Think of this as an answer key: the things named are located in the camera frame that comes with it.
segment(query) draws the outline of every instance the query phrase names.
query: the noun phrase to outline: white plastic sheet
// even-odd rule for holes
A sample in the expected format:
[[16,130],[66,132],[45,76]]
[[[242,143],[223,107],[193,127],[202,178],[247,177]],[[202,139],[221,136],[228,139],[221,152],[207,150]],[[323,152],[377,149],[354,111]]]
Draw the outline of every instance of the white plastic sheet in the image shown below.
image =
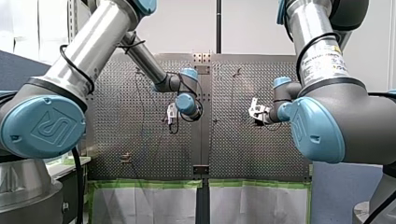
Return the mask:
[[237,181],[211,186],[211,224],[309,223],[310,185]]
[[90,222],[94,224],[195,224],[195,184],[107,184],[94,189]]

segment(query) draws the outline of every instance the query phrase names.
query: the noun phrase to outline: green tape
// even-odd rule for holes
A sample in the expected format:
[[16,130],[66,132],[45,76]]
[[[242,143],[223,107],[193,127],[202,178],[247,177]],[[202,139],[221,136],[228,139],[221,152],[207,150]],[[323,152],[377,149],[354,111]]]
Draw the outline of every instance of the green tape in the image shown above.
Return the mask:
[[93,194],[95,193],[94,185],[88,183],[88,205],[89,205],[89,224],[92,224],[93,220]]
[[202,187],[202,180],[187,181],[156,181],[119,179],[112,181],[90,181],[89,185],[95,189],[198,189]]
[[245,180],[245,179],[209,179],[209,187],[227,188],[227,187],[265,187],[278,189],[309,189],[310,182],[281,182],[266,180]]
[[308,188],[308,198],[306,199],[306,224],[311,224],[311,205],[312,205],[312,185]]

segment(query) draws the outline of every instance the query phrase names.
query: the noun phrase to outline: black cable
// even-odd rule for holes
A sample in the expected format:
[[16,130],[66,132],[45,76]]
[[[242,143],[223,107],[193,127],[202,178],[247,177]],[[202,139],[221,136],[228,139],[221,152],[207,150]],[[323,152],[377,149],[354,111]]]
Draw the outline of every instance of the black cable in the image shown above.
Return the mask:
[[124,49],[125,50],[125,54],[127,54],[129,49],[131,49],[133,47],[136,47],[136,46],[138,46],[140,44],[144,44],[145,42],[146,42],[146,40],[141,40],[141,41],[139,41],[139,42],[137,42],[135,44],[132,44],[132,45],[118,45],[118,48]]
[[393,203],[396,199],[396,190],[389,195],[389,197],[379,205],[372,214],[364,221],[363,224],[370,224],[374,221],[374,219],[384,211],[391,203]]
[[11,93],[6,93],[0,96],[0,105],[5,104],[6,102],[12,100],[14,96],[16,95],[16,92],[11,92]]
[[66,54],[64,53],[64,49],[67,48],[67,45],[61,45],[59,47],[59,51],[61,52],[61,56],[64,58],[64,60],[67,62],[69,66],[74,68],[76,71],[78,71],[91,85],[91,89],[89,90],[88,94],[91,94],[95,91],[95,83],[92,81],[92,79],[81,69],[79,69],[72,61],[70,61],[69,58],[67,58]]
[[339,34],[333,33],[333,32],[331,32],[331,33],[326,33],[326,34],[323,34],[323,35],[318,35],[317,37],[311,39],[311,40],[308,42],[308,44],[306,44],[305,47],[303,47],[303,49],[301,50],[300,55],[299,55],[298,58],[297,58],[297,64],[296,64],[296,74],[297,74],[297,78],[298,78],[298,80],[299,80],[300,83],[301,83],[300,68],[301,68],[301,62],[302,62],[302,60],[303,60],[304,55],[306,54],[306,52],[307,52],[312,46],[314,46],[315,44],[317,44],[317,43],[321,40],[321,38],[326,37],[326,36],[335,36],[336,39],[337,39],[337,41],[338,41],[338,39],[340,38],[340,35],[339,35]]
[[370,96],[387,97],[396,100],[396,94],[389,92],[369,92]]
[[81,162],[77,149],[72,149],[73,158],[76,165],[77,185],[78,185],[78,208],[77,208],[77,221],[76,224],[82,224],[84,212],[84,174],[82,173]]
[[176,114],[176,131],[174,132],[172,130],[172,124],[169,124],[169,133],[170,134],[177,134],[178,133],[178,111],[177,111],[177,114]]
[[268,125],[265,124],[265,122],[263,122],[263,124],[264,124],[265,129],[267,129],[269,132],[276,132],[277,130],[280,129],[280,127],[282,127],[283,122],[279,122],[279,126],[277,126],[277,127],[274,128],[274,129],[270,129],[270,128],[268,127]]

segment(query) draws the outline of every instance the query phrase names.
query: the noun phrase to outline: metal frame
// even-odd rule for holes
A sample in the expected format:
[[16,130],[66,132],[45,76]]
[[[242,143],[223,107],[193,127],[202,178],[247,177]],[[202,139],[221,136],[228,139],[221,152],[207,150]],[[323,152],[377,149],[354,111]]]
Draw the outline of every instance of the metal frame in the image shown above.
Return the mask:
[[67,27],[69,42],[72,42],[78,32],[78,2],[77,0],[67,1]]

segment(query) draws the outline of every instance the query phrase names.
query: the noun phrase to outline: blue joint cap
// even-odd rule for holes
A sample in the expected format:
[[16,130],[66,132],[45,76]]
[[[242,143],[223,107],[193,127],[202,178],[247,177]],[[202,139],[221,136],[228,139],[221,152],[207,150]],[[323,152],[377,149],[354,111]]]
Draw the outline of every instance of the blue joint cap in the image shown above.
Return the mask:
[[190,78],[198,81],[198,72],[193,68],[183,68],[183,69],[181,69],[180,73],[186,77],[190,77]]
[[289,83],[289,82],[291,82],[291,78],[289,78],[289,77],[277,77],[274,80],[274,88],[279,87],[279,86]]
[[280,121],[289,121],[290,120],[290,110],[291,110],[291,103],[287,102],[284,103],[279,107],[277,110],[277,117]]
[[134,0],[143,16],[149,16],[157,9],[157,0]]
[[185,115],[193,115],[197,109],[195,100],[187,93],[181,93],[176,98],[176,108]]
[[317,100],[302,97],[290,109],[294,145],[311,161],[344,160],[344,137],[332,114]]
[[75,147],[84,132],[84,113],[76,103],[58,95],[42,95],[8,112],[0,140],[17,156],[49,159]]

